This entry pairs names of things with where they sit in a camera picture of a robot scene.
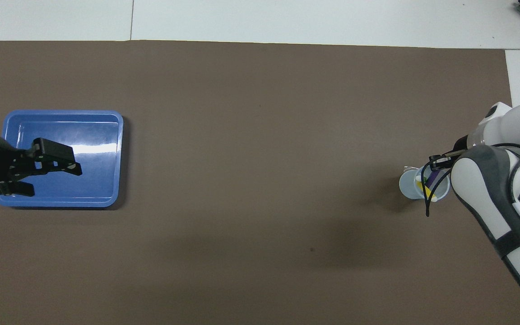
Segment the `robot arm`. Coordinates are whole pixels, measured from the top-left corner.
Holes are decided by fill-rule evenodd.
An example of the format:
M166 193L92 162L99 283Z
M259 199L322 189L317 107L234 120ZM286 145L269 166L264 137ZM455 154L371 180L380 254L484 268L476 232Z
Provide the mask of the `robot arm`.
M520 106L493 105L475 131L431 167L452 166L450 181L520 285Z
M81 175L70 146L37 138L28 150L13 148L0 137L0 195L35 195L33 185L20 181L30 175L64 171Z
M513 151L475 146L456 161L450 180L520 285L520 161Z

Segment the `white table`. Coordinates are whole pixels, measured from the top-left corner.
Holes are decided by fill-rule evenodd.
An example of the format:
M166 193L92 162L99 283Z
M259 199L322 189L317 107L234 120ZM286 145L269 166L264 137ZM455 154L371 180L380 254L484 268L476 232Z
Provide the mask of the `white table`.
M520 104L513 0L0 0L0 40L165 39L505 49Z

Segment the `white cup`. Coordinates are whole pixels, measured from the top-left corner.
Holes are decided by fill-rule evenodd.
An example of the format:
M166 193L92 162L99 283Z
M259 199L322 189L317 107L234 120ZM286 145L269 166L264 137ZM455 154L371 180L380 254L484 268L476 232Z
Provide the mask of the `white cup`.
M423 195L423 189L417 185L417 176L421 175L421 168L419 169L411 169L410 171L404 172L399 179L399 187L400 191L404 196L410 198L411 200L420 200L425 196ZM431 169L425 169L425 177L429 177L431 174ZM438 179L435 179L432 185L435 185ZM439 187L435 189L435 194L433 195L433 202L439 201L446 196L448 191L450 190L450 178L447 175L445 179L439 184Z

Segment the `plastic tray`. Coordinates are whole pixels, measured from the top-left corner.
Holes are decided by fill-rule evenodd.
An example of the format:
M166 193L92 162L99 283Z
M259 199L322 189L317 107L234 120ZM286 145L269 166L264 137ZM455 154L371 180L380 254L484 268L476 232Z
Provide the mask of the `plastic tray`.
M74 148L83 175L64 172L29 176L35 196L0 196L0 205L31 207L105 208L120 187L124 120L116 111L12 111L4 121L3 138L28 149L35 138Z

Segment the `yellow object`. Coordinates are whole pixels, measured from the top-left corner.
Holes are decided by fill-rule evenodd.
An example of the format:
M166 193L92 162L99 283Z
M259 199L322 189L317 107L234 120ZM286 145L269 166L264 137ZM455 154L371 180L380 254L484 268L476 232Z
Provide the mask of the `yellow object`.
M421 192L423 191L423 184L420 182L420 181L417 181L417 186L419 187L419 189L421 189ZM425 186L425 189L427 189L427 197L430 197L431 196L431 189L429 189L428 187Z

